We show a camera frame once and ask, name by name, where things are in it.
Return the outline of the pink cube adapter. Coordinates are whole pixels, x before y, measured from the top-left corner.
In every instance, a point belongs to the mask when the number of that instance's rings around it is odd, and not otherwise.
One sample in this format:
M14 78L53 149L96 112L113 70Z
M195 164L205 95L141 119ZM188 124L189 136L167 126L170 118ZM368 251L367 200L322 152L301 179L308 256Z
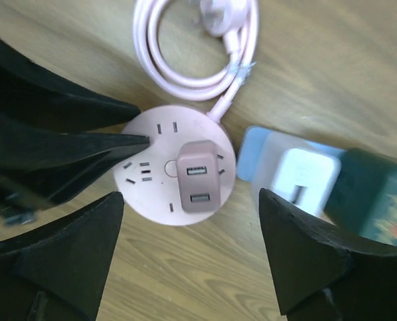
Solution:
M175 161L182 209L214 212L221 205L216 144L210 140L184 144Z

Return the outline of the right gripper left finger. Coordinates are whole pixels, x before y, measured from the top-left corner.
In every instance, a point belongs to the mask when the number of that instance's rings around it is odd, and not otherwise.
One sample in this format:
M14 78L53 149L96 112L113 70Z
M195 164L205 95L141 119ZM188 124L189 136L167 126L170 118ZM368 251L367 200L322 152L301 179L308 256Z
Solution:
M123 211L112 192L0 241L0 320L95 320Z

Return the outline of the blue power strip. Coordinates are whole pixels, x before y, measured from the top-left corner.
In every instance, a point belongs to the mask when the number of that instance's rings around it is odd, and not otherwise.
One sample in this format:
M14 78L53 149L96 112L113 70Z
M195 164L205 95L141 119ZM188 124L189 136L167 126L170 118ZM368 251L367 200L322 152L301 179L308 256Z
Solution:
M306 140L298 136L285 134L276 130L271 130L269 128L252 125L249 126L244 133L237 156L236 176L240 180L246 182L251 182L253 180L256 168L258 166L260 154L264 147L267 136L274 132L304 140L307 144L311 145L313 148L316 148L319 152L324 152L325 154L329 154L338 158L346 151L346 149L337 148L335 146L322 144L312 140Z

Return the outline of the white cube adapter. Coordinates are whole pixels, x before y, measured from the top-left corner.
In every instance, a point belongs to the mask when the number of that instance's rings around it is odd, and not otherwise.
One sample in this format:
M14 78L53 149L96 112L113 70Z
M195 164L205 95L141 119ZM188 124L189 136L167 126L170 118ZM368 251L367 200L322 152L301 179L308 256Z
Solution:
M272 132L264 142L251 182L255 207L260 190L268 189L302 211L320 217L340 169L337 157L306 140Z

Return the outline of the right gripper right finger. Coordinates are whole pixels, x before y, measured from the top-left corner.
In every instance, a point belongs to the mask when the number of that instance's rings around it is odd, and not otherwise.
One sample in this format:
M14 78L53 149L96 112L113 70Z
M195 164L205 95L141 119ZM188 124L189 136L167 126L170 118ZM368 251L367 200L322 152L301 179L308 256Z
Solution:
M268 189L259 219L281 315L397 320L397 247L354 235Z

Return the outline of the dark green cube socket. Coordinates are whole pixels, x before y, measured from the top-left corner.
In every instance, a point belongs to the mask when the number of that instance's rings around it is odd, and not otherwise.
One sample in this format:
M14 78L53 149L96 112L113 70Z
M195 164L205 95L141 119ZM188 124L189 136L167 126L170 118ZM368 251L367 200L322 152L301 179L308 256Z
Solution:
M397 246L397 158L353 148L339 159L326 215L356 235Z

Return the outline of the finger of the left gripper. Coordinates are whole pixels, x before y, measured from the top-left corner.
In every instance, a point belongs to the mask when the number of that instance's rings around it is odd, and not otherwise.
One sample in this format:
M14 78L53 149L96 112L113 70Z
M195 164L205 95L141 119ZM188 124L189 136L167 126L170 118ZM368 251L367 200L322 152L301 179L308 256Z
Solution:
M140 110L41 67L0 39L0 113L30 126L73 133L126 123Z
M147 136L60 134L0 114L0 217L7 225L29 223L149 145Z

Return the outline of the pink round power strip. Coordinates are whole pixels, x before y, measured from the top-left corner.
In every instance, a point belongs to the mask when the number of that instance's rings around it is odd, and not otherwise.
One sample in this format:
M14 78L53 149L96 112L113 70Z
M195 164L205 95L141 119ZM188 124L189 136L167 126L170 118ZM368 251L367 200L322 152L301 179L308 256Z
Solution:
M162 225L186 226L204 221L228 200L236 180L236 155L220 121L227 106L216 104L209 112L166 105L145 111L124 134L149 137L150 146L114 167L114 180L124 200L144 218ZM182 209L175 161L188 143L210 140L216 144L221 205L214 212L187 213Z

